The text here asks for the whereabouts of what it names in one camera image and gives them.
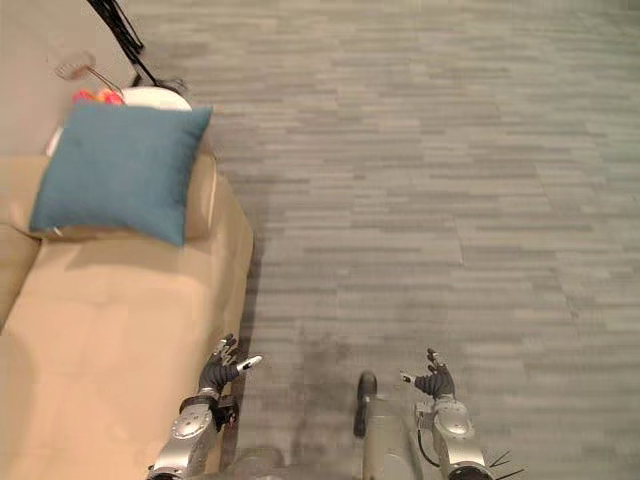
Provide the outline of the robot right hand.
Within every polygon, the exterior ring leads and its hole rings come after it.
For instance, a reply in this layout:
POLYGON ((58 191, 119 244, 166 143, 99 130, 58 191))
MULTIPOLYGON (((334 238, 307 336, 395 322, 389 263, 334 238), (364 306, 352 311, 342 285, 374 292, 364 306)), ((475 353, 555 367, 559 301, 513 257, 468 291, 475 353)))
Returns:
POLYGON ((404 383, 413 385, 419 391, 440 400, 445 397, 455 397, 455 383, 453 377, 440 354, 432 349, 427 349, 427 373, 414 376, 406 372, 400 373, 404 383))

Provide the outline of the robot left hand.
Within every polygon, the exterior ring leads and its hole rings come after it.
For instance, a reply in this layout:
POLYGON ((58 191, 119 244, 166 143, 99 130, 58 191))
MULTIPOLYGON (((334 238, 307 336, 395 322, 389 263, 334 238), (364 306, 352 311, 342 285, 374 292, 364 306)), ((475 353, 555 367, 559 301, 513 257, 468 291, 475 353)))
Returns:
POLYGON ((261 355, 237 360, 238 340, 233 333, 221 338, 201 370, 198 382, 200 391, 221 394, 227 384, 255 368, 261 355))

